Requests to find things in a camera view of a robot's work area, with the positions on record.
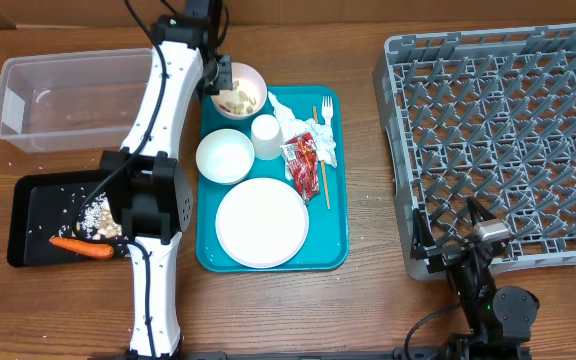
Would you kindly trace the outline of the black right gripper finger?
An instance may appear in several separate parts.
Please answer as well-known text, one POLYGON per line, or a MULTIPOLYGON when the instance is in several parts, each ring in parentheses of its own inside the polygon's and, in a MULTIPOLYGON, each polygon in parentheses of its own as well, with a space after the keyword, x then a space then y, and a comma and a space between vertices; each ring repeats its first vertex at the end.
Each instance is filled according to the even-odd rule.
POLYGON ((418 208, 413 210, 412 238, 413 250, 421 250, 423 247, 433 247, 436 245, 428 224, 418 208))
POLYGON ((480 222, 494 220, 495 216, 488 211, 475 197, 466 199, 467 209, 470 215, 471 223, 477 225, 480 222))

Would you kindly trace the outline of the pink bowl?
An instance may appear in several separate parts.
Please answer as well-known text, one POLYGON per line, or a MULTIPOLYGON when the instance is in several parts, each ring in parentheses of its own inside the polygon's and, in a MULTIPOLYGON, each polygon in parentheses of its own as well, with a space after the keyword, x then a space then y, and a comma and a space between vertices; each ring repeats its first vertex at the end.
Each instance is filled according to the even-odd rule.
POLYGON ((257 106, 257 108, 255 109, 255 111, 252 114, 237 116, 237 115, 230 114, 230 113, 222 110, 221 108, 219 108, 217 106, 217 97, 220 94, 216 95, 216 96, 212 96, 211 100, 212 100, 214 107, 222 116, 226 117, 227 119, 244 120, 246 118, 254 116, 255 114, 257 114, 262 109, 262 107, 264 106, 264 104, 267 100, 268 90, 267 90, 266 83, 265 83, 263 77, 261 76, 261 74, 257 70, 255 70, 253 67, 251 67, 247 64, 235 62, 232 64, 232 80, 234 81, 234 80, 242 80, 242 79, 246 79, 246 80, 252 82, 257 87, 257 91, 259 94, 259 105, 257 106))

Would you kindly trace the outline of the white bowl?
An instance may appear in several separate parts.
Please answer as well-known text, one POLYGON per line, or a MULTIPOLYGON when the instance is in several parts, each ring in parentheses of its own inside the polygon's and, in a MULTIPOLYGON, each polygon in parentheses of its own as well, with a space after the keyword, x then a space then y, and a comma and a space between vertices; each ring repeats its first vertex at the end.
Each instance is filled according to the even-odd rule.
POLYGON ((206 135, 196 151, 196 165, 208 180, 232 185, 243 180, 255 160, 251 140, 234 129, 219 129, 206 135))

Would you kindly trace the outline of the rice and peanut leftovers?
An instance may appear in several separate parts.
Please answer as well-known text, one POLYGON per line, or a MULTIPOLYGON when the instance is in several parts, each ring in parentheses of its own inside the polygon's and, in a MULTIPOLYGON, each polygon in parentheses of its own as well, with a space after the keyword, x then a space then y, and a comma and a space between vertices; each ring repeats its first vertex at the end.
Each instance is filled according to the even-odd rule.
POLYGON ((91 241, 107 240, 121 236, 122 227, 114 221, 106 193, 101 193, 84 207, 75 222, 68 220, 56 235, 91 241))

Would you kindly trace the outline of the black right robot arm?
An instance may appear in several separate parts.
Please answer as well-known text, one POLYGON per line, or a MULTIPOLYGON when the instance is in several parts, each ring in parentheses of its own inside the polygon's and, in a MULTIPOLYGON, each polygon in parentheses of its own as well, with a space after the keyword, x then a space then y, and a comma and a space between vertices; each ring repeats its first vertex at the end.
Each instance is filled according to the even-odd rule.
POLYGON ((416 357, 410 340, 419 327, 460 308, 470 332, 452 334, 444 345, 425 349, 425 359, 529 359, 525 344, 531 338, 539 300, 520 287, 497 287, 489 269, 492 260, 505 252, 513 234, 475 198, 467 199, 467 210, 472 232, 464 242, 447 247, 436 245, 421 211, 413 211, 411 257, 426 260, 430 273, 443 272, 459 302, 417 322, 405 338, 404 356, 416 357))

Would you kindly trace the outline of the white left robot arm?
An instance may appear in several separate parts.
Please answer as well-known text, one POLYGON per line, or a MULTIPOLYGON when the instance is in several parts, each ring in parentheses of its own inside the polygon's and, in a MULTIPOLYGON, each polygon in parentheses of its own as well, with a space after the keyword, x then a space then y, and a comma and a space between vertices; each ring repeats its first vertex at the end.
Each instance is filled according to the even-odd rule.
POLYGON ((127 359, 178 359, 177 256, 191 216, 192 190, 180 166, 193 99, 232 87, 231 58, 217 50, 229 23, 218 0, 188 1, 144 30, 152 44, 146 89, 119 151, 103 154, 100 185, 116 223, 112 244, 130 254, 134 325, 127 359))

